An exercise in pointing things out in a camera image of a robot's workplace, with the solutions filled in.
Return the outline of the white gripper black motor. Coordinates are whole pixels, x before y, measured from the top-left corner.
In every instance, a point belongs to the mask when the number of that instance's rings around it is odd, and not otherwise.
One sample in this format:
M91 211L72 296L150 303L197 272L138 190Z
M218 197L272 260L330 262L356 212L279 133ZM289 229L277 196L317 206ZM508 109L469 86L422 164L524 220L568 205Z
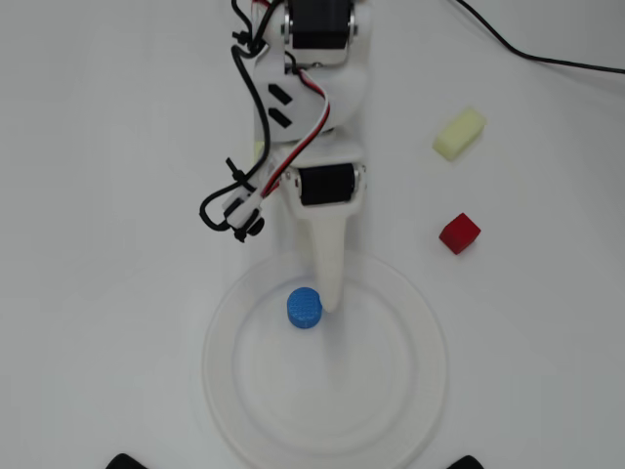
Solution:
M280 176L277 192L310 232L317 292L333 313L343 298L348 220L362 186L364 150L355 141L317 141L306 147Z

